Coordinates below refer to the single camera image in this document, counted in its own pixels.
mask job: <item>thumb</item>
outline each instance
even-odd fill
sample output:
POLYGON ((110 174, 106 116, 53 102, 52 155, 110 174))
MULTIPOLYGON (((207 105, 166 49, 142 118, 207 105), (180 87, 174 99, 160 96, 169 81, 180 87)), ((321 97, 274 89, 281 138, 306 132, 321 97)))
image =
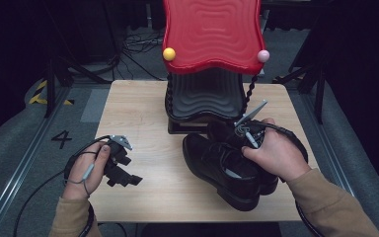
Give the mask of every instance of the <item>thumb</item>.
POLYGON ((101 147, 100 152, 98 153, 97 159, 95 160, 94 172, 98 175, 103 176, 104 168, 106 167, 107 161, 110 158, 111 148, 108 145, 101 147))
POLYGON ((258 159, 259 159, 259 149, 252 149, 251 147, 249 146, 243 146, 242 147, 242 154, 243 156, 245 156, 246 158, 252 160, 252 161, 255 161, 258 163, 258 159))

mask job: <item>left hand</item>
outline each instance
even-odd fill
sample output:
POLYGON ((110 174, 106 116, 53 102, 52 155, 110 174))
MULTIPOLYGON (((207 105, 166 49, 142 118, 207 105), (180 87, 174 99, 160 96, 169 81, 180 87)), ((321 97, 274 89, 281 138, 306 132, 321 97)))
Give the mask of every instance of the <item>left hand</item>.
POLYGON ((84 153, 80 155, 70 171, 69 180, 80 182, 91 164, 95 165, 94 169, 88 179, 80 184, 67 182, 62 195, 64 199, 88 198, 88 195, 97 189, 103 179, 104 168, 110 158, 110 147, 105 142, 100 141, 86 148, 84 152, 96 152, 97 154, 84 153))

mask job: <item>red tray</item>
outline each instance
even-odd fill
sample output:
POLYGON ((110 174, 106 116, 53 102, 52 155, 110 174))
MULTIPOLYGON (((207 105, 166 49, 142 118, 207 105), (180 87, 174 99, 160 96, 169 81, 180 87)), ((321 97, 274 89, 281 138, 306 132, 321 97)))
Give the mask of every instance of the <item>red tray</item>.
POLYGON ((167 26, 163 49, 176 56, 164 59, 177 74, 210 67, 256 75, 264 66, 260 27, 261 0, 164 0, 167 26))

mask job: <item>small ball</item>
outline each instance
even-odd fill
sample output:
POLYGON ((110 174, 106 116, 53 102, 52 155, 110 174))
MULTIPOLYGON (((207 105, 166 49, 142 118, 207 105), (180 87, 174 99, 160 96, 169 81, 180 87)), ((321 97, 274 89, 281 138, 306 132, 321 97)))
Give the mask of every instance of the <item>small ball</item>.
POLYGON ((269 52, 267 50, 261 50, 258 53, 258 60, 260 62, 267 62, 269 60, 269 52))
POLYGON ((165 60, 167 60, 167 61, 174 60, 174 58, 175 58, 176 55, 177 54, 175 53, 174 49, 171 48, 171 47, 167 47, 163 51, 163 56, 164 56, 165 60))

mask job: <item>pink ball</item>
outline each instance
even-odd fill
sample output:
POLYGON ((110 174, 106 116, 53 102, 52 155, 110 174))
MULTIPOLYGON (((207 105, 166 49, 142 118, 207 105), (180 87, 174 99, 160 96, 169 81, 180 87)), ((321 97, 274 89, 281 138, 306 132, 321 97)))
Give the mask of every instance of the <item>pink ball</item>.
POLYGON ((269 52, 267 50, 261 50, 258 53, 258 60, 260 62, 267 62, 269 60, 269 52))

